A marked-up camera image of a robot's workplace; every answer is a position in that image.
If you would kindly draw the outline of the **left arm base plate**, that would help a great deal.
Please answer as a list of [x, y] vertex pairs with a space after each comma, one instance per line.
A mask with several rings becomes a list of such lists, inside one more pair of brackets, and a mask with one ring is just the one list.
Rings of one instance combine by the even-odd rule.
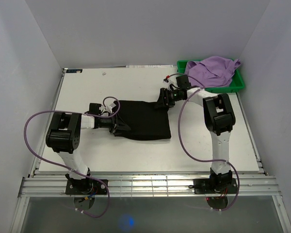
[[106, 195], [106, 186], [108, 185], [108, 180], [102, 180], [103, 184], [90, 179], [74, 180], [70, 179], [67, 181], [65, 194], [66, 195], [90, 195], [95, 193], [96, 195]]

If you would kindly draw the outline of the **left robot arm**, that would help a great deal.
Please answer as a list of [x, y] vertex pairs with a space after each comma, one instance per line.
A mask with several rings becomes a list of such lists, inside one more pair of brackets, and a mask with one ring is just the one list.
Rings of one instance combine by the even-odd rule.
[[118, 114], [112, 115], [115, 113], [113, 108], [117, 106], [118, 104], [112, 104], [105, 108], [102, 104], [90, 103], [89, 111], [85, 114], [64, 112], [53, 114], [46, 136], [46, 145], [61, 157], [65, 166], [71, 168], [65, 174], [67, 195], [107, 194], [107, 180], [100, 183], [78, 174], [90, 176], [90, 168], [82, 160], [78, 146], [81, 130], [106, 128], [114, 135], [118, 135], [121, 130], [131, 131], [131, 127]]

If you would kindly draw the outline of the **black trousers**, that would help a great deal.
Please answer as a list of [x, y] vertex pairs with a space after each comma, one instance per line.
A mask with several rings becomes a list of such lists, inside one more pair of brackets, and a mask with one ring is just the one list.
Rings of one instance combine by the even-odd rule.
[[155, 102], [133, 100], [119, 102], [117, 116], [126, 127], [117, 127], [115, 136], [139, 141], [171, 138], [167, 108], [156, 108]]

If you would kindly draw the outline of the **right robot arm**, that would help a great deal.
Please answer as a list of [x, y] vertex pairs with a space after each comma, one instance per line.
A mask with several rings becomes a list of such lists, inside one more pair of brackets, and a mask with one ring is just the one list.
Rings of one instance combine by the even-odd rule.
[[163, 80], [168, 87], [160, 89], [156, 107], [169, 109], [180, 100], [201, 106], [212, 142], [210, 176], [195, 179], [189, 188], [195, 193], [220, 193], [227, 192], [230, 186], [237, 187], [233, 178], [237, 171], [229, 161], [229, 140], [236, 118], [228, 94], [214, 94], [203, 86], [192, 86], [188, 75], [175, 73], [174, 76], [175, 81], [170, 80], [170, 75]]

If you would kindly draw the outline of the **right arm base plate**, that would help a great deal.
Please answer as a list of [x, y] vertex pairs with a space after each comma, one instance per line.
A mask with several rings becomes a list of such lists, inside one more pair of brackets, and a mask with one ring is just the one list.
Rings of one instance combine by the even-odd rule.
[[238, 185], [233, 178], [231, 183], [215, 184], [210, 179], [193, 179], [193, 184], [188, 186], [195, 194], [236, 194]]

